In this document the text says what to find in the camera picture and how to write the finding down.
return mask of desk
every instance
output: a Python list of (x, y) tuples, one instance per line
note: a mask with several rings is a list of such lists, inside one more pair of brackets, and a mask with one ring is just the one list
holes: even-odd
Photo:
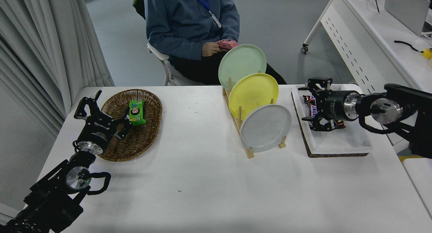
[(404, 168), (432, 218), (432, 159), (405, 159)]
[[(277, 104), (293, 125), (283, 149), (247, 159), (221, 86), (103, 87), (98, 104), (122, 90), (145, 89), (160, 98), (158, 138), (139, 157), (120, 163), (97, 158), (108, 190), (87, 196), (84, 212), (65, 233), (410, 232), (432, 221), (384, 135), (370, 136), (365, 157), (309, 158), (291, 99), (280, 86)], [(79, 97), (92, 96), (84, 88)], [(40, 177), (73, 154), (84, 121), (66, 118)], [(96, 190), (102, 182), (92, 180)]]
[[(355, 81), (366, 94), (385, 92), (386, 83), (395, 83), (432, 93), (432, 68), (428, 60), (408, 46), (419, 50), (432, 47), (432, 41), (415, 35), (384, 9), (384, 0), (330, 0), (304, 43), (324, 27)], [(407, 123), (414, 125), (415, 117)], [(408, 146), (390, 134), (395, 151)]]

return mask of white tray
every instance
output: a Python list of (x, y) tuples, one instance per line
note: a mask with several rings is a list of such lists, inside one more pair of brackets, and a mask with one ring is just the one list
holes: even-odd
[[(353, 84), (332, 84), (330, 89), (362, 93), (360, 87)], [(358, 120), (345, 121), (346, 128), (331, 132), (311, 130), (309, 122), (301, 120), (309, 116), (309, 107), (304, 103), (303, 95), (310, 95), (310, 92), (294, 88), (291, 95), (309, 157), (366, 156), (372, 150), (369, 132), (358, 124)]]

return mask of curtain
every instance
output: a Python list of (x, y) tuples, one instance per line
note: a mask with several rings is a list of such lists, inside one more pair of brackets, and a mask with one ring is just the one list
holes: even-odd
[(0, 0), (0, 85), (54, 137), (82, 88), (113, 86), (85, 1)]

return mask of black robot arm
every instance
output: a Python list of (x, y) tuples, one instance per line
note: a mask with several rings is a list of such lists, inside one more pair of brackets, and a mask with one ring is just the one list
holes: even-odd
[[(75, 153), (70, 160), (64, 160), (46, 174), (30, 190), (24, 202), (28, 205), (5, 226), (0, 225), (0, 233), (59, 233), (69, 227), (83, 212), (80, 206), (86, 195), (103, 193), (109, 185), (108, 172), (90, 173), (88, 168), (96, 160), (96, 154), (105, 152), (112, 136), (125, 138), (132, 124), (126, 117), (114, 120), (102, 113), (97, 106), (98, 91), (94, 99), (84, 97), (80, 101), (74, 118), (85, 120), (80, 136), (73, 142)], [(89, 106), (90, 116), (85, 112)], [(122, 131), (116, 126), (124, 124)], [(90, 191), (92, 178), (105, 178), (100, 190)]]
[[(359, 94), (354, 90), (331, 90), (332, 78), (308, 79), (305, 87), (315, 97), (318, 113), (314, 117), (304, 117), (310, 121), (316, 131), (329, 132), (338, 127), (334, 120), (354, 121), (358, 119), (361, 127), (377, 134), (397, 133), (409, 141), (413, 154), (432, 158), (428, 140), (432, 127), (432, 94), (404, 87), (397, 84), (386, 84), (384, 93)], [(414, 115), (417, 118), (414, 126), (402, 121)], [(372, 116), (386, 129), (378, 129), (366, 124), (365, 117)]]

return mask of caster wheel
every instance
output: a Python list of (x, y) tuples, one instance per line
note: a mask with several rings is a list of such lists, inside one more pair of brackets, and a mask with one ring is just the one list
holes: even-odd
[(309, 49), (307, 47), (302, 47), (300, 49), (300, 52), (303, 53), (303, 54), (306, 54), (307, 51), (309, 51)]

